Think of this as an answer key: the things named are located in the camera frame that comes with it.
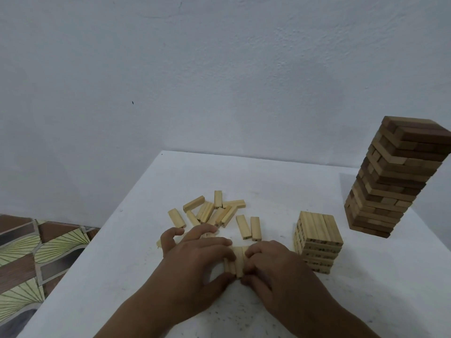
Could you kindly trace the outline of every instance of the stack of wooden blocks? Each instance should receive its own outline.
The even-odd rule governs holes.
[[[436,122],[384,117],[345,203],[349,227],[388,238],[449,153]]]
[[[334,216],[301,211],[293,238],[296,252],[313,271],[330,273],[343,246]]]

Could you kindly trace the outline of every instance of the finger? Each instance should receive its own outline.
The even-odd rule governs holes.
[[[275,267],[274,259],[271,255],[257,253],[252,255],[245,263],[244,273],[251,274],[257,269],[261,270],[267,275],[274,275],[273,269]]]
[[[199,248],[203,248],[206,246],[214,246],[217,244],[221,244],[223,246],[231,246],[232,240],[225,238],[225,237],[209,237],[209,238],[203,238],[201,240],[197,240],[195,242],[195,246]]]
[[[232,273],[222,273],[199,292],[199,304],[206,310],[226,290],[227,286],[235,280]]]
[[[210,224],[200,224],[193,227],[182,239],[182,242],[193,241],[200,239],[204,233],[215,233],[218,228]]]
[[[160,237],[161,249],[163,250],[163,257],[175,247],[174,236],[181,236],[185,232],[184,229],[179,227],[172,227],[167,229]]]
[[[249,286],[262,300],[263,305],[268,308],[272,302],[272,292],[268,286],[255,275],[245,275],[241,278],[241,283],[245,286]]]
[[[200,249],[199,261],[202,267],[211,265],[217,261],[222,261],[224,258],[227,258],[229,261],[236,260],[233,250],[223,245],[217,244]]]
[[[257,253],[266,253],[266,254],[275,255],[281,250],[280,246],[285,247],[283,244],[280,244],[279,242],[276,242],[276,241],[270,241],[270,242],[261,241],[256,244],[252,244],[246,250],[246,256],[249,258],[253,254],[257,254]]]

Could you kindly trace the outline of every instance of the pile of wooden blocks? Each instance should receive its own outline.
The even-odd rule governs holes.
[[[345,203],[349,227],[388,238],[451,153],[451,132],[427,119],[384,117]]]
[[[200,206],[200,209],[195,215],[192,210]],[[189,203],[183,205],[183,211],[186,213],[189,221],[193,226],[207,223],[217,227],[226,227],[235,216],[238,209],[246,207],[246,202],[243,199],[222,201],[222,191],[215,191],[214,202],[205,201],[204,196],[200,196]],[[177,209],[168,211],[169,217],[175,227],[186,227],[186,223],[180,212]],[[240,229],[241,237],[246,240],[251,238],[253,241],[262,240],[262,231],[260,228],[260,218],[251,217],[249,227],[244,215],[235,216],[238,228]],[[201,238],[214,237],[214,233],[205,233]],[[161,242],[158,240],[156,245],[161,248]],[[245,251],[247,246],[234,246],[232,250],[236,255],[235,261],[228,261],[224,259],[224,270],[231,272],[237,278],[243,277],[243,267],[246,260]]]
[[[293,237],[295,251],[315,272],[329,274],[343,239],[334,216],[301,211]]]

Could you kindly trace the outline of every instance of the yellow fan pattern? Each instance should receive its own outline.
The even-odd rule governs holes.
[[[31,253],[40,241],[39,235],[25,236],[0,248],[0,267]]]
[[[25,281],[9,291],[0,294],[0,322],[21,308],[44,302],[44,290],[37,285],[36,278]]]
[[[34,254],[34,260],[36,263],[52,261],[82,244],[89,244],[89,238],[78,228],[44,243]]]

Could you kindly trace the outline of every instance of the tiled floor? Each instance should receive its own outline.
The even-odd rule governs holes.
[[[98,233],[0,215],[0,338],[15,338]]]

